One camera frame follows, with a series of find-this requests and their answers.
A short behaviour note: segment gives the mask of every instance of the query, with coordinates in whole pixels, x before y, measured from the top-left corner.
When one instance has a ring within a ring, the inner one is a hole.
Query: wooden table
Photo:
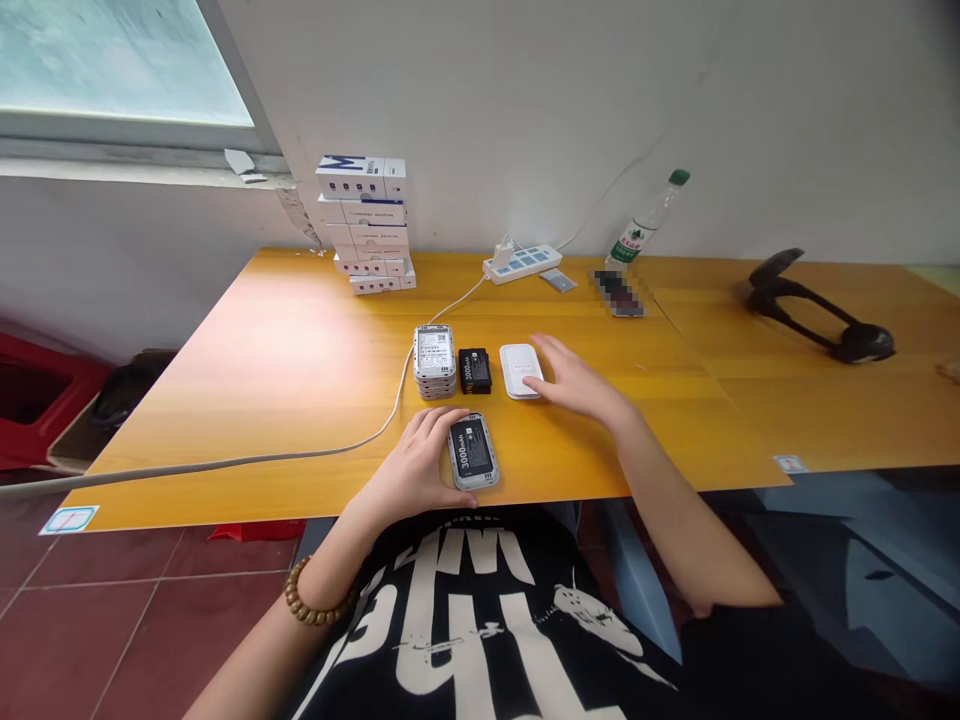
[[[355,297],[329,254],[261,250],[91,472],[341,447],[368,437],[390,412],[414,328],[479,280],[482,257],[415,254],[415,290]],[[586,277],[596,262],[564,259],[564,271],[580,283],[564,295],[535,276],[484,283],[442,320],[457,347],[485,347],[494,365],[492,395],[455,400],[487,418],[501,465],[500,483],[479,493],[481,503],[628,494],[599,427],[545,402],[506,396],[499,348],[534,331],[563,339],[634,400],[697,489],[789,484],[655,304],[644,320],[609,317]],[[682,268],[689,261],[673,262]],[[335,515],[425,404],[408,378],[393,424],[358,450],[86,488],[64,506],[98,505],[89,530]]]
[[[756,265],[641,258],[635,269],[773,454],[796,455],[814,472],[960,464],[960,385],[936,372],[960,358],[960,299],[896,266],[799,261],[785,277],[894,336],[894,357],[843,365],[744,312],[737,285]],[[812,303],[781,304],[839,337],[843,324]]]

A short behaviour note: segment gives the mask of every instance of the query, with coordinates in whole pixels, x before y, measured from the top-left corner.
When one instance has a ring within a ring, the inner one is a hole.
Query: sticker
[[[40,531],[41,535],[60,535],[69,532],[83,532],[90,524],[93,516],[100,509],[99,505],[86,505],[77,508],[60,508]]]
[[[800,458],[796,455],[774,455],[773,459],[777,461],[780,469],[787,473],[787,475],[810,472],[807,470],[807,466],[800,462]]]

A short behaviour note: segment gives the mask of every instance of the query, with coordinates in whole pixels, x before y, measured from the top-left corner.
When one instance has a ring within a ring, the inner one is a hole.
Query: phone holder
[[[889,330],[879,325],[862,323],[805,285],[780,277],[801,255],[803,250],[792,248],[782,250],[760,263],[750,273],[753,292],[747,298],[747,309],[783,323],[791,330],[825,347],[830,357],[848,365],[886,360],[895,355],[893,336]],[[847,323],[847,327],[840,336],[840,342],[832,342],[798,323],[777,303],[777,298],[780,297],[805,298],[843,320]]]

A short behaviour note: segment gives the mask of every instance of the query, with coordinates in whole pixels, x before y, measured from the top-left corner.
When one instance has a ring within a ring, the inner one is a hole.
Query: plug
[[[491,270],[499,270],[510,264],[513,254],[517,251],[513,239],[509,234],[503,236],[503,240],[497,243],[493,248],[493,259],[490,261]]]

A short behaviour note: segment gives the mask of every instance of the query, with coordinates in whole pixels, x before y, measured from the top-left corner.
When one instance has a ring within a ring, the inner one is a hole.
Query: window frame
[[[44,146],[56,143],[197,151],[233,148],[248,153],[280,155],[280,145],[270,128],[266,112],[254,91],[253,82],[217,0],[195,1],[253,121],[253,127],[0,111],[0,138],[36,142],[38,157],[46,156],[41,152]]]

